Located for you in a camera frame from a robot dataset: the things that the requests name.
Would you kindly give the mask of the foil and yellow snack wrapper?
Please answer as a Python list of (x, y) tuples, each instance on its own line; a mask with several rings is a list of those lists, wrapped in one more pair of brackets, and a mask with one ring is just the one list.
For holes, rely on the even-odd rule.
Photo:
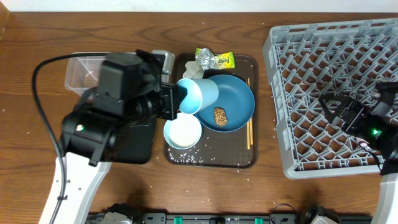
[(235, 68), (234, 55), (232, 52), (214, 55), (210, 49), (196, 48), (195, 61), (202, 70)]

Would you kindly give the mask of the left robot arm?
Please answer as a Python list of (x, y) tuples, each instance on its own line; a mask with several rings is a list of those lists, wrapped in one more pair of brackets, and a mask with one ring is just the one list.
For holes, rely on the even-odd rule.
[(128, 130), (153, 118), (173, 120), (187, 92), (168, 82), (166, 50), (102, 53), (96, 87), (81, 95), (52, 138), (57, 160), (41, 223), (84, 223)]

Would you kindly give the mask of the white tissue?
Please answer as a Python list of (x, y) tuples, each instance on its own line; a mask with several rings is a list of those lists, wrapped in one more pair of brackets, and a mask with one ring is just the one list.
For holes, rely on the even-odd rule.
[(189, 61), (185, 64), (186, 71), (183, 73), (182, 78), (189, 79), (202, 79), (204, 70), (200, 68), (196, 61)]

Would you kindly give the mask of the blue plate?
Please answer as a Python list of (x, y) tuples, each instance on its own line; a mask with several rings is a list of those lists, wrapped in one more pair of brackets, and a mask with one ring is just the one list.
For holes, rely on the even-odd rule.
[[(208, 78), (216, 83), (218, 99), (195, 114), (199, 122), (210, 130), (220, 133), (236, 131), (247, 124), (255, 110), (255, 98), (248, 84), (232, 75), (214, 75)], [(215, 122), (214, 110), (221, 108), (226, 113), (227, 123), (219, 126)]]

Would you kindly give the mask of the brown food scrap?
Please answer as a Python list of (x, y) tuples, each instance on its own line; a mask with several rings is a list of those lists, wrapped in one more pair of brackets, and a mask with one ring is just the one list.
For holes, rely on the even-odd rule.
[(226, 117), (226, 112), (223, 108), (215, 108), (214, 109), (214, 121), (218, 126), (226, 126), (228, 123), (228, 119)]

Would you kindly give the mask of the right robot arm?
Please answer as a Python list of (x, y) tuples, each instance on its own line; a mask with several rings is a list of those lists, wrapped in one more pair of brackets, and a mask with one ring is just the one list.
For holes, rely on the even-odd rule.
[(377, 209), (372, 223), (397, 223), (397, 126), (387, 120), (397, 94), (396, 82), (376, 82), (374, 107), (344, 95), (322, 94), (318, 98), (329, 123), (343, 120), (346, 134), (359, 139), (359, 146), (378, 151), (384, 163)]

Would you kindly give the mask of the blue cup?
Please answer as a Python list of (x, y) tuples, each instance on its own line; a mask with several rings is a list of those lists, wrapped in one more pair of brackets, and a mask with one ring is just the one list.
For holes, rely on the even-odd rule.
[(217, 84), (210, 79), (183, 78), (177, 82), (179, 87), (187, 90), (179, 110), (186, 114), (195, 114), (213, 104), (219, 96)]

